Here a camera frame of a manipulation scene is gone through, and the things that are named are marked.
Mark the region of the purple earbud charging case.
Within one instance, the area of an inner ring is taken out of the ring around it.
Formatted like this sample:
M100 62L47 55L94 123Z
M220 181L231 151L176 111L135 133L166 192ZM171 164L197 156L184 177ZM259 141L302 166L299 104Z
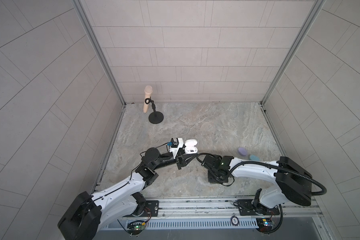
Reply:
M245 149L245 148L243 148L243 147L239 147L238 148L238 153L241 155L241 156L247 156L248 155L248 151Z

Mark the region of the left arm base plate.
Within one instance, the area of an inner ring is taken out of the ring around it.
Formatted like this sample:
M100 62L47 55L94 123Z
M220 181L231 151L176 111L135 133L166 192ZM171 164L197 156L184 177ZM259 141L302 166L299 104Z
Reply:
M146 201L145 206L142 208L141 212L134 212L128 217L134 218L147 218L147 217L157 217L159 211L159 201Z

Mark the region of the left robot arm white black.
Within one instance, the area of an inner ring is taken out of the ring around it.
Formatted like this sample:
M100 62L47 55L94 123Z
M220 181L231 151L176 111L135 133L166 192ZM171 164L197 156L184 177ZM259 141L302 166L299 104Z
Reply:
M197 156L197 152L195 147L182 147L161 154L157 148L150 148L142 153L141 163L126 179L100 192L80 193L58 222L64 239L91 240L111 222L139 215L146 203L141 191L157 179L155 170L173 164L181 169Z

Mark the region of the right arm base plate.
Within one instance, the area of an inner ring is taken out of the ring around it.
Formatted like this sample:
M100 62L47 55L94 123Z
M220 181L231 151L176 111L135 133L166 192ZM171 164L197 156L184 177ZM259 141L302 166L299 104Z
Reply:
M237 200L233 203L239 209L241 216L270 216L280 215L278 207L268 209L263 206L255 207L252 200Z

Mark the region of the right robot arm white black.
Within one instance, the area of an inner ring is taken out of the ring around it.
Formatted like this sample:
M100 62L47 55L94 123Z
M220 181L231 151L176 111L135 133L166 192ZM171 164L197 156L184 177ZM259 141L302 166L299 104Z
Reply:
M228 178L253 178L271 183L271 187L258 189L252 200L253 210L264 214L286 202L308 207L311 205L312 177L287 157L278 161L249 161L232 156L205 154L201 165L209 171L213 183L224 184Z

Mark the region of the blue earbud charging case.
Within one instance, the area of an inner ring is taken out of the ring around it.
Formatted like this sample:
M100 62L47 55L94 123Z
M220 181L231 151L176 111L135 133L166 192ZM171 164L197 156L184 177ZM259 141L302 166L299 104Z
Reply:
M249 159L250 161L256 161L256 162L259 162L259 161L260 161L260 158L257 157L257 156L255 156L255 155L249 155L249 156L248 156L248 159Z

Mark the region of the white earbud charging case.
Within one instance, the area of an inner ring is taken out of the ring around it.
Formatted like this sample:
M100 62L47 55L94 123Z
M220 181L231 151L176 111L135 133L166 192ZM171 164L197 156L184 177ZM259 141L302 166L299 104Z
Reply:
M198 152L198 149L196 145L198 144L198 141L195 139L190 139L185 141L185 153L186 154L196 154Z

